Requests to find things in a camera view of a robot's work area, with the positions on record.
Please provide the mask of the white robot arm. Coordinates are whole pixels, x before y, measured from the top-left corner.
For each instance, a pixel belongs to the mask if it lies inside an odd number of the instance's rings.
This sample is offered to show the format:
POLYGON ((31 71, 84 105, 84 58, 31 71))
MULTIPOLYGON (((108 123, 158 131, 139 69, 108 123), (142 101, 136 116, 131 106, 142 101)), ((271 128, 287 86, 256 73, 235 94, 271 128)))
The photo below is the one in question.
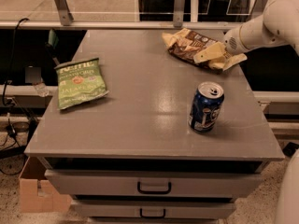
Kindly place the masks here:
MULTIPOLYGON (((258 48, 290 45, 299 55, 299 0, 272 0, 263 14, 228 31, 215 51, 200 51, 194 59, 204 62, 221 51, 241 54, 258 48)), ((275 224, 299 224, 299 149, 283 177, 275 224)))

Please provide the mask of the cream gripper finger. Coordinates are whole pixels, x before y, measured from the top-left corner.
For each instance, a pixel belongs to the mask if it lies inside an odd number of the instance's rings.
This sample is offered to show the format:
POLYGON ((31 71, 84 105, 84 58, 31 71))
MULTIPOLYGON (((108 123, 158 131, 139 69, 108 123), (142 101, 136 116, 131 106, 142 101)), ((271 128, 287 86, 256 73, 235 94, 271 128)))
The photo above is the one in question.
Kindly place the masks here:
POLYGON ((199 51, 193 56, 196 63, 203 63, 212 59, 217 58, 219 55, 219 50, 216 47, 208 47, 204 50, 199 51))
POLYGON ((233 67, 234 65, 241 63, 247 59, 245 54, 237 54, 237 55, 230 55, 224 63, 222 68, 223 71, 228 70, 229 68, 233 67))

